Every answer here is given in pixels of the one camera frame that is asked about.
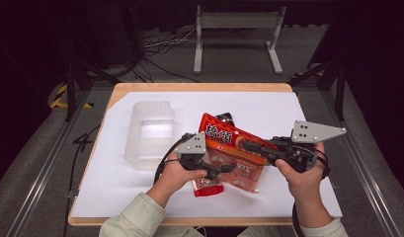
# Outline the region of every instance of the white paper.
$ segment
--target white paper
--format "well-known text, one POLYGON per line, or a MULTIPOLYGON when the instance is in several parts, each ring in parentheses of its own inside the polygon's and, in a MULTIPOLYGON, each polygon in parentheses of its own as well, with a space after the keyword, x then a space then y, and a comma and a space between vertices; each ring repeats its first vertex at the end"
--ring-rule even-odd
MULTIPOLYGON (((198 132, 203 113, 231 113, 235 125, 264 139, 290 136, 296 119, 305 120, 294 93, 288 92, 132 92, 106 113, 92 161, 83 177, 71 217, 112 217, 139 193, 152 187, 154 171, 135 171, 122 156, 134 103, 169 101, 175 113, 173 137, 198 132)), ((293 198, 276 167, 251 194, 224 184, 216 196, 195 197, 191 182, 173 194, 167 217, 291 217, 293 198)), ((342 216, 330 181, 321 183, 323 202, 342 216)))

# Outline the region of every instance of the transparent plastic box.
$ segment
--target transparent plastic box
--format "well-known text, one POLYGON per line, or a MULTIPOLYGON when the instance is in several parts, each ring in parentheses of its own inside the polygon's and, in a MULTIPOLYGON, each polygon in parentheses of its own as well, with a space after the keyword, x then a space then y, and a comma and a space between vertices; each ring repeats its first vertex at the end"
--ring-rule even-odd
POLYGON ((168 101, 134 104, 124 158, 135 170, 155 170, 174 144, 174 111, 168 101))

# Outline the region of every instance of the hand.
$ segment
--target hand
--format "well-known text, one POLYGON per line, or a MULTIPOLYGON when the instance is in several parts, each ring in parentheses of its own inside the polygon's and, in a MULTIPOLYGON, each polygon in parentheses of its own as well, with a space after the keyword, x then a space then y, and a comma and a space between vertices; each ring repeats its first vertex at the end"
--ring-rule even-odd
POLYGON ((207 171, 205 170, 185 170, 178 161, 177 154, 172 152, 168 156, 161 177, 146 194, 165 207, 171 195, 182 188, 186 182, 201 179, 206 175, 207 171))
MULTIPOLYGON (((318 142, 315 149, 324 153, 324 143, 318 142)), ((288 181, 288 189, 296 203, 299 224, 308 228, 317 228, 329 224, 332 217, 322 203, 319 193, 324 165, 318 161, 315 167, 301 174, 293 170, 282 159, 276 161, 276 166, 288 181)))
MULTIPOLYGON (((318 142, 315 149, 324 153, 324 143, 318 142)), ((321 199, 319 186, 324 172, 324 165, 321 162, 318 161, 312 169, 304 173, 297 173, 282 159, 276 161, 276 166, 287 179, 288 188, 296 202, 321 199)))

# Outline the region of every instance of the light green sleeve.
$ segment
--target light green sleeve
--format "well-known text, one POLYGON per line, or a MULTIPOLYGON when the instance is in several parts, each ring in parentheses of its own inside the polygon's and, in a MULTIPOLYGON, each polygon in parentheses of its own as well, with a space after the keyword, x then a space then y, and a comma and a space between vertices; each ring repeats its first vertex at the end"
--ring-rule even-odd
POLYGON ((106 220, 100 237, 152 236, 165 217, 165 209, 147 194, 139 194, 120 215, 106 220))
POLYGON ((320 228, 305 228, 300 226, 305 237, 348 237, 340 218, 334 219, 331 223, 320 228))

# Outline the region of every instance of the package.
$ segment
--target package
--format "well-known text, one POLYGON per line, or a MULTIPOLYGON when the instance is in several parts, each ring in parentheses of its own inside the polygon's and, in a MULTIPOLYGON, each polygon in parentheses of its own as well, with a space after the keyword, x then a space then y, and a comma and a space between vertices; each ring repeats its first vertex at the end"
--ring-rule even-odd
POLYGON ((222 182, 218 177, 214 180, 206 178, 193 180, 193 191, 196 197, 207 197, 222 193, 224 190, 222 182))
POLYGON ((241 190, 257 193, 257 186, 268 159, 260 153, 250 152, 242 147, 243 140, 250 140, 272 149, 279 150, 274 144, 237 128, 232 123, 203 114, 199 131, 205 132, 207 147, 205 162, 220 165, 235 165, 235 170, 220 174, 219 180, 241 190))

